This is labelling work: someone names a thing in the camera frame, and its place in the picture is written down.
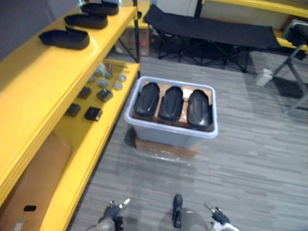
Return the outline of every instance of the black folding cot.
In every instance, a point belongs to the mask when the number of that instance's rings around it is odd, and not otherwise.
[[[250,51],[280,47],[270,26],[229,23],[209,18],[165,13],[153,4],[145,15],[144,21],[151,24],[160,36],[159,59],[174,53],[169,51],[162,54],[162,48],[166,43],[171,42],[173,38],[179,37],[181,39],[181,44],[177,47],[179,61],[184,54],[191,57],[199,65],[223,61],[225,66],[228,62],[233,62],[240,70],[246,72],[247,58]],[[197,61],[185,51],[187,44],[188,46],[196,46],[205,42],[213,44],[223,55],[222,58],[204,63],[202,54],[200,55],[200,61]],[[230,44],[232,49],[228,51],[223,48],[222,44]],[[246,52],[244,66],[237,60],[237,56],[242,51]]]

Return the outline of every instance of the black chair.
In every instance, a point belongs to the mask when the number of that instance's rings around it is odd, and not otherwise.
[[[304,45],[308,45],[308,24],[305,22],[301,22],[298,20],[294,20],[289,27],[286,29],[282,37],[289,42],[291,42],[296,49],[288,56],[288,58],[274,71],[273,77],[277,77],[277,74],[282,70],[283,67],[286,65],[289,66],[290,70],[292,71],[293,75],[295,76],[297,83],[302,91],[302,97],[298,100],[297,103],[290,106],[288,109],[285,110],[285,113],[290,112],[291,110],[299,107],[303,103],[307,102],[308,100],[308,91],[307,86],[303,82],[302,78],[298,74],[297,70],[294,68],[293,59],[301,51],[301,48]]]

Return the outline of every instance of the plastic storage bin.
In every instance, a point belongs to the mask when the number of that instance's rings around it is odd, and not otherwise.
[[[180,128],[165,124],[159,124],[155,122],[149,122],[144,120],[135,119],[132,117],[134,110],[134,103],[136,101],[138,92],[141,91],[144,82],[155,82],[161,84],[167,84],[170,86],[192,86],[198,89],[208,89],[212,91],[212,117],[214,129],[210,132],[199,131],[189,128]],[[169,79],[162,79],[156,77],[141,77],[133,91],[133,95],[129,101],[128,108],[125,112],[125,120],[132,124],[138,137],[145,141],[153,141],[157,143],[164,143],[179,147],[191,148],[195,144],[200,143],[203,139],[211,139],[218,135],[218,123],[217,123],[217,109],[216,109],[216,94],[214,88],[203,84],[187,83]]]

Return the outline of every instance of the white bin rim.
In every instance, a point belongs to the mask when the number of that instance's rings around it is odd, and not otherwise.
[[[213,108],[213,124],[214,124],[214,130],[211,132],[205,132],[205,131],[199,131],[199,130],[194,130],[194,129],[189,129],[189,128],[180,128],[180,127],[175,127],[175,126],[170,126],[166,124],[158,124],[155,122],[150,122],[150,121],[145,121],[145,120],[140,120],[140,119],[134,119],[131,114],[133,110],[133,105],[136,101],[137,95],[139,90],[143,87],[143,82],[148,81],[148,82],[156,82],[156,83],[163,83],[163,84],[168,84],[172,86],[192,86],[192,87],[198,87],[202,89],[210,89],[212,91],[212,108]],[[140,126],[140,127],[145,127],[145,128],[153,128],[157,130],[162,130],[162,131],[168,131],[168,132],[173,132],[177,134],[183,134],[183,135],[188,135],[188,136],[195,136],[195,137],[200,137],[204,139],[211,139],[215,138],[218,135],[218,123],[217,123],[217,109],[216,109],[216,93],[214,88],[208,85],[203,85],[203,84],[195,84],[195,83],[188,83],[188,82],[182,82],[182,81],[175,81],[175,80],[170,80],[170,79],[163,79],[163,78],[156,78],[156,77],[148,77],[148,76],[143,76],[141,77],[136,84],[136,87],[133,91],[133,95],[129,101],[128,108],[125,112],[125,120],[129,124]]]

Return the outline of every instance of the yellow shelf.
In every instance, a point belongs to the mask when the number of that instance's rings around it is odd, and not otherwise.
[[[285,40],[282,38],[282,33],[278,30],[274,30],[274,34],[276,36],[277,41],[279,44],[283,47],[289,47],[289,48],[296,48],[295,46],[292,45],[288,40]],[[302,47],[302,50],[304,50],[306,53],[308,52],[308,47],[307,45]]]
[[[142,17],[138,19],[138,28],[147,29],[149,25],[143,21],[143,17],[150,9],[150,0],[139,0],[138,1],[138,11],[142,12]],[[128,24],[128,28],[135,28],[134,21],[131,20]]]
[[[54,128],[57,134],[63,136],[73,146],[74,151],[53,195],[40,231],[66,229],[139,69],[139,64],[121,61],[112,61],[112,63],[126,65],[129,68],[129,74],[125,72],[128,69],[123,71],[123,74],[127,76],[127,81],[123,83],[123,89],[112,90],[113,98],[103,103],[96,97],[96,93],[102,88],[99,88],[94,82],[87,83],[86,87],[90,87],[92,90],[90,96],[86,100],[80,98],[74,100],[74,103],[81,107],[78,115],[75,118],[64,115]],[[121,70],[118,70],[114,74],[112,83],[120,72]],[[103,114],[98,122],[84,118],[89,106],[102,109]]]
[[[260,8],[308,18],[308,5],[295,0],[205,0]]]
[[[0,63],[0,205],[87,82],[101,60],[137,16],[122,7],[102,30],[86,30],[87,48],[76,51],[43,45],[37,35]],[[64,29],[60,18],[43,31]]]

